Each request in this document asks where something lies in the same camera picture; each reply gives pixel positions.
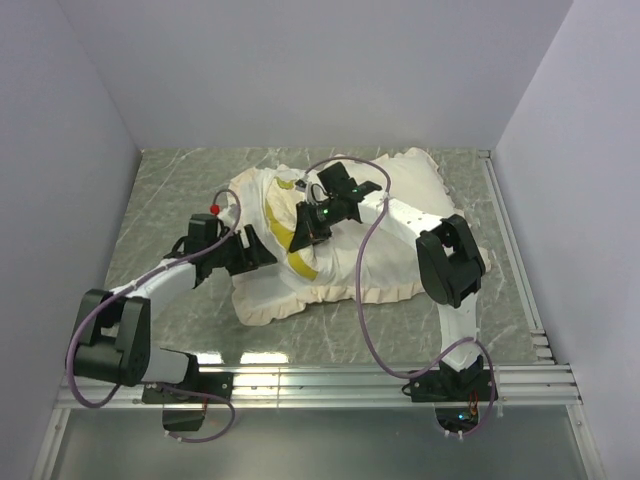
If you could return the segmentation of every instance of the white enclosure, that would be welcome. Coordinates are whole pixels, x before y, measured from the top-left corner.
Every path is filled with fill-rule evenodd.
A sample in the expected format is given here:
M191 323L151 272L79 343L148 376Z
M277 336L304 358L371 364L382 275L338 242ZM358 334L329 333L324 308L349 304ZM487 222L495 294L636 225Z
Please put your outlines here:
M638 478L634 0L0 4L0 477L31 472L139 150L493 151L609 478Z

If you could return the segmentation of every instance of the purple cable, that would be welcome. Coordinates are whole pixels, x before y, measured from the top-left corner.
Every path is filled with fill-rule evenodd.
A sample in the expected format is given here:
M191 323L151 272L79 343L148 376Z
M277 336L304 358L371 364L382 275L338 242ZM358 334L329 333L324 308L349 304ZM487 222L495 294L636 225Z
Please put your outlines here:
M335 160L338 160L338 161L339 160L351 160L351 161L354 161L354 162L357 162L357 163L365 163L367 165L371 165L375 169L377 169L380 172L382 172L382 174L384 175L385 179L387 180L387 186L384 189L384 191L386 193L386 196L384 197L384 204L383 204L383 207L382 207L382 212L380 213L378 218L376 218L375 222L373 222L373 224L371 225L369 230L367 230L367 233L365 234L364 238L362 239L362 243L360 244L360 248L358 249L358 256L356 258L356 309L358 311L358 320L360 322L360 329L362 330L362 336L364 337L364 341L367 344L367 348L371 352L371 355L373 356L373 359L376 361L376 363L386 373L388 373L392 377L401 378L401 379L404 379L404 380L413 380L413 379L415 379L417 377L420 377L420 376L424 375L429 370L431 370L433 367L438 365L438 363L440 363L444 357L446 357L449 353L451 353L453 350L455 350L460 345L463 345L465 343L475 343L480 348L480 350L482 351L484 356L487 358L487 363L489 364L489 374L491 375L491 396L490 396L490 399L489 399L489 404L487 406L487 411L483 415L482 419L478 422L478 424L475 427L473 427L471 430L469 430L468 432L463 433L463 436L468 436L468 435L471 435L472 433L477 432L478 429L480 427L482 427L486 423L487 419L489 418L489 414L491 413L491 410L493 409L494 397L496 395L496 379L495 379L495 374L494 374L494 371L493 371L493 362L491 361L491 356L489 355L489 352L484 347L484 345L482 345L477 339L472 338L472 337L461 338L460 340L458 340L458 341L452 343L451 345L449 345L427 367L423 368L422 370L418 370L417 372L413 372L413 373L396 372L395 370L393 370L391 367L389 367L385 363L385 361L382 359L380 354L376 351L376 347L374 346L373 341L371 340L371 336L369 335L369 330L367 328L367 322L366 322L366 320L364 318L364 308L363 308L363 305L362 305L362 287L361 287L361 282L362 282L362 279L361 279L361 276L362 276L362 258L364 256L364 251L365 251L365 249L367 247L367 243L369 242L369 239L373 235L373 232L376 230L376 228L378 228L378 225L380 225L380 223L384 219L384 216L389 212L389 192L391 191L391 177L389 176L389 174L380 165L377 165L376 163L374 163L374 162L372 162L370 160L364 160L362 158L357 158L357 157L352 157L352 156L347 156L347 155L345 155L345 156L336 156L336 157L327 158L325 160L321 160L321 161L319 161L317 163L314 163L309 168L307 168L307 170L305 170L305 173L309 173L314 168L316 168L316 167L318 167L320 165L324 165L325 163L335 161Z
M159 275L160 273L162 273L162 272L164 272L166 270L169 270L170 268L173 268L173 267L176 267L178 265L182 265L184 263L190 262L191 260L194 260L196 258L199 258L199 257L201 257L203 255L206 255L206 254L212 252L213 250L218 248L220 245L222 245L231 235L233 235L235 233L235 230L236 230L238 224L240 223L240 214L242 213L242 207L240 205L240 199L238 198L238 195L236 195L235 192L233 192L233 191L231 191L231 190L229 190L227 188L224 188L224 189L218 191L215 194L215 196L213 197L213 203L214 204L216 203L216 201L218 200L218 197L222 193L228 193L229 195L231 195L235 199L236 204L238 205L238 217L236 218L233 226L229 229L229 231L220 240L218 240L216 243L214 243L210 247L207 247L207 248L205 248L203 250L200 250L199 252L193 253L191 255L187 255L186 257L179 258L179 259L177 259L177 260L175 260L173 262L168 263L167 265L164 265L162 267L158 267L158 268L155 268L155 269L151 270L150 272L148 272L145 275L143 275L142 277L140 277L140 279L136 282L135 285L128 286L127 288L121 290L120 292L116 293L112 297L109 297L107 300L102 302L100 305L98 305L96 308L94 308L89 313L89 315L87 315L82 320L82 322L80 322L80 325L78 326L78 328L76 329L75 333L71 337L71 343L69 344L69 350L67 350L67 358L66 358L67 383L69 384L69 390L71 390L71 393L73 394L75 399L78 401L78 403L80 403L81 405L83 405L83 406L85 406L87 408L100 408L100 407L103 407L104 405L109 403L109 401L113 398L113 396L116 394L116 392L120 388L120 385L115 385L113 387L113 389L109 392L109 394L103 400L101 400L99 402L91 402L91 401L87 400L82 395L82 393L80 393L80 390L78 389L78 384L76 383L76 377L73 374L73 360L74 360L75 355L76 355L76 350L78 349L78 343L80 342L80 337L82 336L82 333L84 332L85 328L87 328L87 325L89 324L89 322L91 320L93 320L94 318L96 318L102 311L104 311L113 302L115 302L119 298L122 298L122 297L128 295L129 293L133 292L137 287L140 287L140 286L144 285L145 283L147 283L149 280L151 280L155 276ZM165 384L163 384L163 386L167 387L167 389L169 389L169 390L170 389L173 389L173 390L176 390L176 391L178 390L178 389L176 389L174 387L169 387L168 385L165 385ZM235 410L234 410L234 408L233 408L233 406L231 405L230 402L228 402L227 400L225 400L225 399L223 399L221 397L216 397L215 395L201 394L201 393L198 393L198 392L187 392L187 391L184 391L184 390L180 390L179 392L180 393L184 393L184 394L188 394L188 395L191 395L191 396L209 398L211 400L215 400L217 402L222 402L222 403L224 403L224 404L229 406L229 408L231 410L231 420L229 421L227 426L222 429L222 431L219 434L214 435L213 437L209 437L211 440L220 437L221 435L226 433L231 428L231 425L233 424L233 421L235 419Z

